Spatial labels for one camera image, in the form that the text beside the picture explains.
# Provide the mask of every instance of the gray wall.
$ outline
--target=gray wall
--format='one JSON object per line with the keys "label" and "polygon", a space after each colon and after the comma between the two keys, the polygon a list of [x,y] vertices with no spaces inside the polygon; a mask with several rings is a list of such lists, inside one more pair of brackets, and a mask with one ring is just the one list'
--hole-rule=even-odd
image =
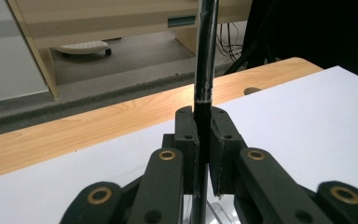
{"label": "gray wall", "polygon": [[0,0],[0,101],[48,91],[6,0]]}

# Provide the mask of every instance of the black rod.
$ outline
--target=black rod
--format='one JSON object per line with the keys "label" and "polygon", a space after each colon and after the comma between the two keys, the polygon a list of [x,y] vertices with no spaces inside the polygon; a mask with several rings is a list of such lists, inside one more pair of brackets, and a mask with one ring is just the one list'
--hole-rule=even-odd
{"label": "black rod", "polygon": [[218,6],[219,0],[200,0],[199,5],[194,120],[197,123],[200,139],[200,159],[198,161],[198,181],[191,211],[192,224],[205,223]]}

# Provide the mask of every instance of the brass ring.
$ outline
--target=brass ring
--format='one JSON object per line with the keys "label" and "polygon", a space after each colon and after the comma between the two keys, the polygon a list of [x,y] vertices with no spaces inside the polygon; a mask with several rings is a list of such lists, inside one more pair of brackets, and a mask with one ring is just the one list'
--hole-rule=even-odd
{"label": "brass ring", "polygon": [[263,152],[258,150],[250,150],[248,151],[248,157],[255,161],[262,161],[266,158]]}
{"label": "brass ring", "polygon": [[344,203],[358,204],[358,195],[350,189],[334,186],[330,189],[331,194]]}
{"label": "brass ring", "polygon": [[170,161],[175,158],[176,154],[173,151],[165,150],[158,154],[159,158],[165,161]]}
{"label": "brass ring", "polygon": [[[105,195],[101,199],[95,199],[94,195],[98,192],[103,192]],[[100,204],[105,203],[112,197],[112,190],[110,190],[107,187],[99,187],[97,189],[94,189],[92,192],[89,193],[89,197],[87,198],[87,201],[91,204]]]}

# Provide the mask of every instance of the white table surface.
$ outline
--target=white table surface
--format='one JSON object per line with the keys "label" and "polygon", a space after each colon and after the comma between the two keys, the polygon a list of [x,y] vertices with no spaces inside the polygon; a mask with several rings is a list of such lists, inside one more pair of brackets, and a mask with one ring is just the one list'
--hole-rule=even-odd
{"label": "white table surface", "polygon": [[[358,188],[358,76],[334,67],[219,107],[249,147],[269,151],[298,184]],[[141,175],[164,133],[173,120],[1,175],[0,224],[58,223],[89,184],[124,186]]]}

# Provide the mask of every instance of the floor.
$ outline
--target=floor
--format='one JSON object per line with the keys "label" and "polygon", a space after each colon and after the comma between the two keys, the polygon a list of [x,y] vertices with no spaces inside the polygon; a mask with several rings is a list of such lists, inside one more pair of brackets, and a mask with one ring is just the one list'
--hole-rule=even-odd
{"label": "floor", "polygon": [[[235,25],[238,32],[232,28],[230,39],[240,45],[246,21]],[[227,41],[226,26],[222,31]],[[105,42],[112,49],[108,57],[100,52],[64,58],[53,49],[60,98],[45,92],[0,102],[0,133],[194,83],[196,57],[175,39],[174,31]],[[231,64],[216,49],[215,76]]]}

